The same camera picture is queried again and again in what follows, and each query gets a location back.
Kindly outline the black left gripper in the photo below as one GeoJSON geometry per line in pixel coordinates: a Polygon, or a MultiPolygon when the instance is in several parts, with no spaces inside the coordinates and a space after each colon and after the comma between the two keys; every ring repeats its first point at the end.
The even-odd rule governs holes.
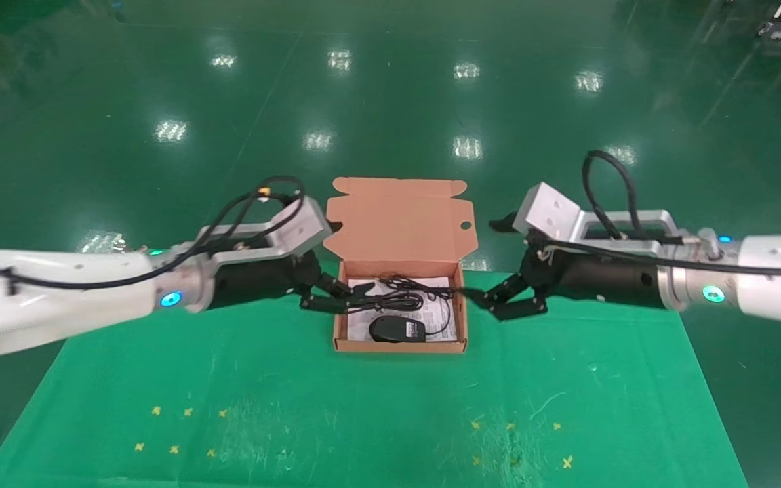
{"type": "Polygon", "coordinates": [[[308,252],[300,257],[221,266],[214,276],[211,309],[278,299],[291,292],[310,291],[314,285],[329,296],[302,294],[300,307],[303,310],[351,314],[374,308],[366,304],[367,293],[374,287],[373,283],[350,288],[343,281],[323,272],[315,254],[308,252]]]}

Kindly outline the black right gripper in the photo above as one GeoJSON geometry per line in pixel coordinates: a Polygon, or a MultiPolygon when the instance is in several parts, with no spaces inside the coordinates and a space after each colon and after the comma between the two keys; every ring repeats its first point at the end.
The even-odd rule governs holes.
{"type": "Polygon", "coordinates": [[[662,308],[659,269],[655,265],[548,249],[548,239],[543,234],[528,234],[526,241],[529,248],[523,258],[523,276],[509,275],[487,291],[464,287],[462,295],[475,305],[489,306],[499,321],[542,315],[546,313],[543,299],[551,296],[662,308]],[[511,302],[530,287],[536,296],[511,302]]]}

